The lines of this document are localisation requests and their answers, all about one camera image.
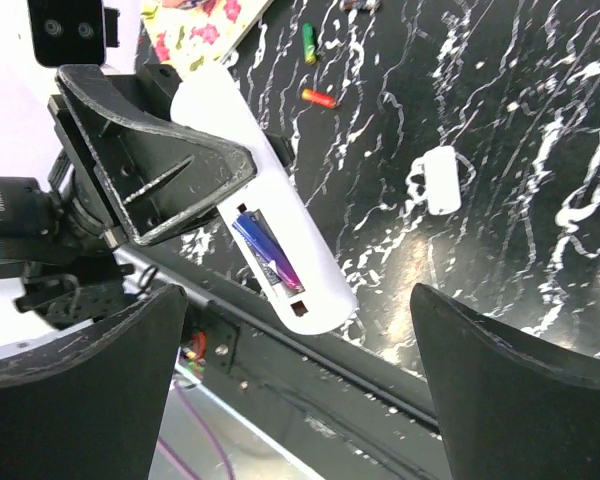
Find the white remote control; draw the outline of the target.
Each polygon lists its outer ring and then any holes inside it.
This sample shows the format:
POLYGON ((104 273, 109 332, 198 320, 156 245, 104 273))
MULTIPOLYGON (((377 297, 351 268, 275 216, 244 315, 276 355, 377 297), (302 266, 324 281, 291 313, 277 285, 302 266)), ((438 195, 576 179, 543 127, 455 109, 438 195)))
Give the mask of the white remote control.
POLYGON ((177 90, 171 118, 251 154, 255 177, 220 202, 218 211, 281 322, 301 335, 343 325, 357 308, 356 296, 228 70, 210 63, 191 73, 177 90), (245 211, 282 248, 300 291, 288 288, 233 228, 245 211))

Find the dark blue battery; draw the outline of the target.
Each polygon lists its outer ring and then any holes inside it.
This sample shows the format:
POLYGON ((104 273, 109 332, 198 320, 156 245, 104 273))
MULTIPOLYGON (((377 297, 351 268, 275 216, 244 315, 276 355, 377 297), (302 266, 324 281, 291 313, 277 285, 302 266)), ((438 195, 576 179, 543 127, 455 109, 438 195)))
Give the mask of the dark blue battery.
POLYGON ((303 286, 282 248, 256 221, 252 212, 241 213, 232 224, 249 247, 266 266, 290 289, 300 291, 303 286))

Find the white battery cover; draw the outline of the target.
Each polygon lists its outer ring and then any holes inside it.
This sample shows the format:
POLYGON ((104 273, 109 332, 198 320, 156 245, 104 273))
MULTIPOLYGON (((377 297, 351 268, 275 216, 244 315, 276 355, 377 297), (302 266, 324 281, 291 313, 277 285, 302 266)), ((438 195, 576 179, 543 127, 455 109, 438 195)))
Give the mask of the white battery cover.
POLYGON ((439 146, 422 157, 427 209, 431 215, 449 215, 462 205, 461 187, 452 146, 439 146))

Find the green small battery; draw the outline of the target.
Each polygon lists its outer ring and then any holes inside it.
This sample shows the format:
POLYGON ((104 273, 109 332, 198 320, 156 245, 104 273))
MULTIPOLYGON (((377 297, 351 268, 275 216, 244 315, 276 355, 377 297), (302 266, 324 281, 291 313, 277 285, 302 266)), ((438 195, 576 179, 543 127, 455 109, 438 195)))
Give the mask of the green small battery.
POLYGON ((314 36, 314 29, 309 23, 304 23, 302 25, 302 41, 305 63, 307 65, 315 64, 317 61, 316 40, 314 36))

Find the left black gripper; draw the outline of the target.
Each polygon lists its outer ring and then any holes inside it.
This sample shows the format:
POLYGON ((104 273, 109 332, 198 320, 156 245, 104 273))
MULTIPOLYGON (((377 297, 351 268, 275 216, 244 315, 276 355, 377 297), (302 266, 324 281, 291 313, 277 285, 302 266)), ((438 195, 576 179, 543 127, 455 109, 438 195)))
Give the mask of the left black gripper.
POLYGON ((37 180, 0 177, 0 260, 75 260, 195 228, 255 178, 237 143, 180 125, 169 65, 131 75, 63 65, 48 100, 61 151, 37 180))

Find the floral rectangular tray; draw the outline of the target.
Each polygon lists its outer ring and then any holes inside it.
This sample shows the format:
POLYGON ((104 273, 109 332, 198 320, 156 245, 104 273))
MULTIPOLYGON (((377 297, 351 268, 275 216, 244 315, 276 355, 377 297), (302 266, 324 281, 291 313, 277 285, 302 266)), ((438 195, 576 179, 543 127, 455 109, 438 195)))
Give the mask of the floral rectangular tray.
POLYGON ((157 61, 184 78, 230 57, 270 5, 269 0, 143 1, 141 33, 157 61))

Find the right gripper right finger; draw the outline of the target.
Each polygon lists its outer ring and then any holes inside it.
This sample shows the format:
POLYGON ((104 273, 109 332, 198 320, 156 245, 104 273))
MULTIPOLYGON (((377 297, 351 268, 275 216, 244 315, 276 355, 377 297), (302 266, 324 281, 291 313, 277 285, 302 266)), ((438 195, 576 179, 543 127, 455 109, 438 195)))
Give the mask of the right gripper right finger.
POLYGON ((600 360, 418 283, 412 323, 455 479, 600 479, 600 360))

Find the red battery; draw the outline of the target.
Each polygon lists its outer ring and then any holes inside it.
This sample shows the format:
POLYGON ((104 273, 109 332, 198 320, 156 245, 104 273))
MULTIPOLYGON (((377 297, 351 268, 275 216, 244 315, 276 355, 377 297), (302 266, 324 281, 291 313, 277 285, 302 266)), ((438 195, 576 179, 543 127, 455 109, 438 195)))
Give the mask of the red battery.
POLYGON ((327 109, 335 109, 337 107, 337 100, 334 97, 316 92, 311 89, 304 89, 301 92, 301 98, 304 101, 327 109))

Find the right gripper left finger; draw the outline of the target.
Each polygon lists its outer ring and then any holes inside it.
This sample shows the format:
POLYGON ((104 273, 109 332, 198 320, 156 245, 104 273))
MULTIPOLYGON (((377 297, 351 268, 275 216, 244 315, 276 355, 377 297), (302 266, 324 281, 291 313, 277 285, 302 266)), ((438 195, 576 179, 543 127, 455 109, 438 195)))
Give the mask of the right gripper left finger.
POLYGON ((188 300, 168 285, 0 359, 0 479, 145 479, 188 300))

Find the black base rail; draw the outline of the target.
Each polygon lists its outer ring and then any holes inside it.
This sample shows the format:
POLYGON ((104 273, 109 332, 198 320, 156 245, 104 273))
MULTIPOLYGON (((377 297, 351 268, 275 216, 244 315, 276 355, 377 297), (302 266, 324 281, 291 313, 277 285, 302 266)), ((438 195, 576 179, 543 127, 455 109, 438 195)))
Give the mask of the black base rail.
POLYGON ((216 275, 195 284, 158 266, 155 284, 184 287, 184 345, 203 384, 325 479, 448 479, 430 409, 361 370, 394 367, 327 334, 277 325, 268 303, 216 275))

